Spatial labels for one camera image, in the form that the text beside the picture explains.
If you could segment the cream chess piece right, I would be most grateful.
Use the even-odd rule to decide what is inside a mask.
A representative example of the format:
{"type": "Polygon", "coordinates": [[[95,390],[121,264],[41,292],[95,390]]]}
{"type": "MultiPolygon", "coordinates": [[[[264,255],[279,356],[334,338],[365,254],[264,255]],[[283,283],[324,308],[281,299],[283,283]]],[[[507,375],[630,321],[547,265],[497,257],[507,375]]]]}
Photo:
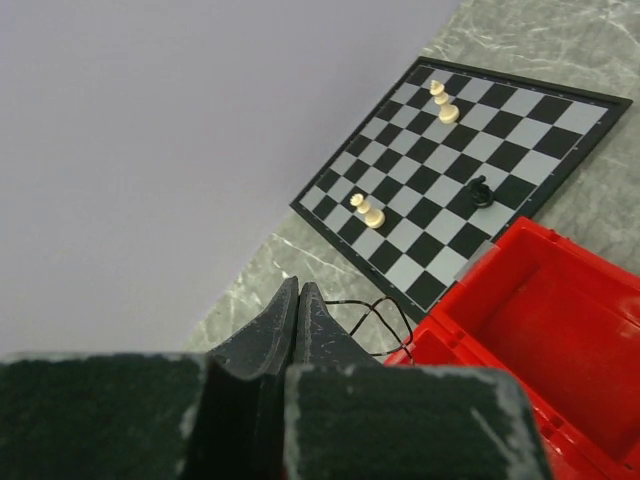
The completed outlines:
{"type": "Polygon", "coordinates": [[[459,117],[459,109],[451,103],[450,96],[445,90],[445,86],[437,81],[432,80],[429,92],[432,95],[435,104],[439,108],[438,118],[443,124],[452,124],[459,117]]]}

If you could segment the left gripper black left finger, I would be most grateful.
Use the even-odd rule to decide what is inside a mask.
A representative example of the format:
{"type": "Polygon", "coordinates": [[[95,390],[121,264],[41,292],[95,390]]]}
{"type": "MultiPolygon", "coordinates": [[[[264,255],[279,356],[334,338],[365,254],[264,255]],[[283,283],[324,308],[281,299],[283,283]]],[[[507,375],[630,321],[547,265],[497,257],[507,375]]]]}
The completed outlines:
{"type": "Polygon", "coordinates": [[[278,373],[295,340],[298,303],[298,278],[286,278],[264,310],[208,356],[239,378],[278,373]]]}

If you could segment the cream chess piece left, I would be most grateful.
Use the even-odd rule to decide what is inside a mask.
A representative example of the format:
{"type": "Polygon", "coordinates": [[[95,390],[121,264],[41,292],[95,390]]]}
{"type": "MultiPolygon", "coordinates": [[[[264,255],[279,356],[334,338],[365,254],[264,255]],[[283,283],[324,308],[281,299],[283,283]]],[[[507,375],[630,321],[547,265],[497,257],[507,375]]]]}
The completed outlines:
{"type": "Polygon", "coordinates": [[[368,228],[378,229],[384,224],[384,212],[381,209],[374,208],[363,194],[357,193],[352,195],[350,204],[363,216],[365,225],[368,228]]]}

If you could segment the red three-compartment plastic tray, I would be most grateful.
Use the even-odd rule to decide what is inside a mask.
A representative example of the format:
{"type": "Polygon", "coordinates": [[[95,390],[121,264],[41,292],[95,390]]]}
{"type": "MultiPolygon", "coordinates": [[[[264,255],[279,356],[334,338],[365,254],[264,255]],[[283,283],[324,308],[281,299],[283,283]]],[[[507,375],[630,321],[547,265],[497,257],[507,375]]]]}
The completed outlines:
{"type": "Polygon", "coordinates": [[[507,370],[533,404],[556,478],[639,475],[639,279],[527,218],[389,363],[507,370]]]}

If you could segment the black chess piece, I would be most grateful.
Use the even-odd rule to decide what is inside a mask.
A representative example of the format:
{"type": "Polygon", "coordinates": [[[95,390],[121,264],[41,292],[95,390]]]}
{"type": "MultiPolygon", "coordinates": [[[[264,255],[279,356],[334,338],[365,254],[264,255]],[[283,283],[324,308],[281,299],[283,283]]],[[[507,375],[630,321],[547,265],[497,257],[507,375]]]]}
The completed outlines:
{"type": "Polygon", "coordinates": [[[472,203],[478,208],[488,208],[494,202],[494,193],[487,185],[485,175],[479,175],[471,179],[466,185],[472,203]]]}

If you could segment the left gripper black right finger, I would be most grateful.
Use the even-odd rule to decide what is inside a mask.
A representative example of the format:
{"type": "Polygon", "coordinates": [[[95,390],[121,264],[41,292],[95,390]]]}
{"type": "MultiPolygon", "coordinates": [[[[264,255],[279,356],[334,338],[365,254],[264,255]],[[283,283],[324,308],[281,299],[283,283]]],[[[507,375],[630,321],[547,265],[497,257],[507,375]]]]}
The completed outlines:
{"type": "Polygon", "coordinates": [[[340,368],[382,366],[332,317],[314,282],[305,283],[300,292],[294,362],[340,368]]]}

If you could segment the cream chess piece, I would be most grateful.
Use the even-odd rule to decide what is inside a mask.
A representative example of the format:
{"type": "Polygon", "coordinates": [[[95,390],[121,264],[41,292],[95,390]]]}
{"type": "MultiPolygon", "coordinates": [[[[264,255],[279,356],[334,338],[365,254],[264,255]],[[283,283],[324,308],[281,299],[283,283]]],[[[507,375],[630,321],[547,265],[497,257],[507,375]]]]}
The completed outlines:
{"type": "Polygon", "coordinates": [[[432,95],[435,104],[439,108],[438,118],[443,124],[452,124],[459,117],[459,109],[451,103],[450,96],[445,90],[445,86],[437,81],[432,80],[429,92],[432,95]]]}
{"type": "Polygon", "coordinates": [[[384,212],[381,209],[374,208],[363,194],[357,193],[352,195],[350,204],[363,216],[365,225],[368,228],[378,229],[384,224],[384,212]]]}

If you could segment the black grey chessboard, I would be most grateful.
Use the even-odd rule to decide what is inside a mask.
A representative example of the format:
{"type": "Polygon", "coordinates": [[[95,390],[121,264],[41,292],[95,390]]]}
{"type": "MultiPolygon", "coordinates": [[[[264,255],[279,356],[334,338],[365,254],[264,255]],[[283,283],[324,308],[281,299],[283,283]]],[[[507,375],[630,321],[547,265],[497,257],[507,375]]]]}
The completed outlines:
{"type": "Polygon", "coordinates": [[[418,58],[293,201],[293,209],[414,321],[480,246],[554,195],[630,107],[623,97],[418,58]],[[437,80],[459,109],[438,118],[437,80]],[[466,189],[485,175],[478,208],[466,189]],[[378,229],[350,204],[385,214],[378,229]]]}

